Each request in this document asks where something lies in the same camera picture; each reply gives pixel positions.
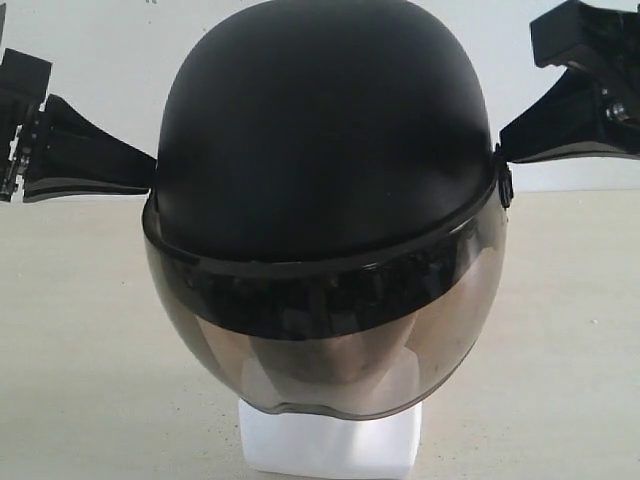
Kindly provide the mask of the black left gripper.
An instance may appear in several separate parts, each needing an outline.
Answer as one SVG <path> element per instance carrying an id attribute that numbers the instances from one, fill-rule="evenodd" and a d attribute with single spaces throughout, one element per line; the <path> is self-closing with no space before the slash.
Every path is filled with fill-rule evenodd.
<path id="1" fill-rule="evenodd" d="M 22 134 L 23 201 L 78 195 L 145 195 L 156 159 L 101 130 L 69 103 L 46 98 L 52 63 L 7 48 L 1 60 L 1 201 L 15 193 L 20 159 L 12 143 Z"/>

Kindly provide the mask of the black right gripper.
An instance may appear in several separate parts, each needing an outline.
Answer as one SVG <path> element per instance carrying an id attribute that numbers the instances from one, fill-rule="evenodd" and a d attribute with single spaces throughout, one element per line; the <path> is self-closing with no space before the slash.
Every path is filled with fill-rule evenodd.
<path id="1" fill-rule="evenodd" d="M 530 24 L 534 63 L 556 83 L 499 134 L 499 156 L 530 164 L 639 157 L 639 13 L 565 1 Z"/>

